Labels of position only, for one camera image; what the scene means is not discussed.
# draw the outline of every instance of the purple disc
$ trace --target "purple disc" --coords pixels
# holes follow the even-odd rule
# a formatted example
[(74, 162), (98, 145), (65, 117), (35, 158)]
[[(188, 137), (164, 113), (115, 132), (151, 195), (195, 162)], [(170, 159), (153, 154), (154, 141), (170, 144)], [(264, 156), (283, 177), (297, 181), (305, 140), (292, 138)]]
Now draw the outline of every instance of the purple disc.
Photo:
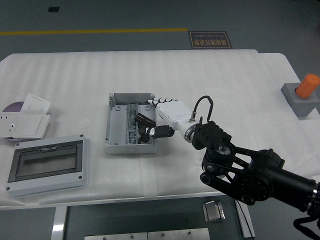
[(24, 101), (14, 102), (9, 106), (7, 106), (5, 109), (3, 109), (2, 112), (20, 112), (23, 104), (24, 104)]

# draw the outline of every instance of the yellow floor line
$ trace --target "yellow floor line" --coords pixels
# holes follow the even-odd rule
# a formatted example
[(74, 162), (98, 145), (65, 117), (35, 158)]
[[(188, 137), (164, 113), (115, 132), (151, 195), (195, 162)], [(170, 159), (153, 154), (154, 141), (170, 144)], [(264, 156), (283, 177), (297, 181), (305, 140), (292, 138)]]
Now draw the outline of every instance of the yellow floor line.
[(49, 34), (116, 34), (116, 33), (157, 33), (187, 32), (187, 28), (141, 28), (141, 29), (92, 29), (92, 30), (50, 30), (50, 31), (0, 31), (0, 36), (8, 35), (49, 35)]

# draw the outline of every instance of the robotic arm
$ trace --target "robotic arm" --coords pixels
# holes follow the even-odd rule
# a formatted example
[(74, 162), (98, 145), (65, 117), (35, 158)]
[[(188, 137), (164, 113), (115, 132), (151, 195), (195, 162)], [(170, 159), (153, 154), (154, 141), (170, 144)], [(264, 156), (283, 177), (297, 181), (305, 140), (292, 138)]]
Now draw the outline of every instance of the robotic arm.
[[(204, 98), (209, 100), (211, 106), (207, 123), (203, 124), (202, 117), (199, 122), (195, 121), (195, 117), (197, 106)], [(196, 150), (206, 148), (202, 160), (204, 172), (200, 175), (204, 184), (247, 205), (272, 197), (307, 212), (310, 216), (308, 222), (320, 217), (320, 182), (316, 183), (315, 180), (283, 170), (285, 160), (272, 149), (254, 151), (234, 146), (231, 143), (232, 137), (214, 121), (209, 121), (213, 108), (209, 96), (200, 98), (193, 112), (178, 100), (155, 99), (149, 103), (156, 107), (159, 115), (169, 126), (180, 131), (184, 139), (192, 143)], [(236, 155), (249, 156), (251, 162), (247, 163)], [(298, 220), (294, 223), (298, 230), (308, 237), (320, 239), (300, 225), (306, 223), (306, 220)]]

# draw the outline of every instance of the cable connector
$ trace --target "cable connector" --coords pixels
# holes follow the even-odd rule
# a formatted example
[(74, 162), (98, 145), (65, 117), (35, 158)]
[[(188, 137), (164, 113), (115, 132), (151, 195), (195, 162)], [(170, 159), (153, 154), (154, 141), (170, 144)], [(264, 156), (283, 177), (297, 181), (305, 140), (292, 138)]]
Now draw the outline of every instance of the cable connector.
[(189, 123), (194, 123), (196, 121), (196, 115), (197, 115), (197, 112), (196, 111), (192, 111), (191, 117), (189, 119)]

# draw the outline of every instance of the white foam mat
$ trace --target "white foam mat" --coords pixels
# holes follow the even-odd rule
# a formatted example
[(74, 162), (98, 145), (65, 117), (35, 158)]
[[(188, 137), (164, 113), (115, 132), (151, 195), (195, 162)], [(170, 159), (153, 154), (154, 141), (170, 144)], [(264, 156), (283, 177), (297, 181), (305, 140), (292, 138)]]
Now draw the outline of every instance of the white foam mat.
[[(282, 79), (275, 78), (279, 66), (285, 66)], [(232, 136), (234, 145), (273, 148), (285, 159), (284, 169), (304, 177), (318, 175), (319, 154), (281, 92), (285, 79), (295, 76), (293, 82), (299, 81), (288, 66), (278, 53), (255, 50), (10, 55), (0, 62), (0, 109), (23, 101), (27, 93), (51, 102), (44, 138), (84, 134), (89, 139), (89, 184), (10, 198), (5, 186), (14, 143), (2, 139), (0, 206), (214, 194), (199, 179), (205, 150), (195, 150), (178, 132), (160, 138), (154, 154), (108, 154), (104, 140), (109, 93), (154, 93), (179, 99), (191, 110), (201, 96), (209, 95), (214, 101), (211, 119)], [(201, 103), (198, 116), (206, 119), (208, 109), (208, 103)], [(165, 122), (159, 119), (158, 124)]]

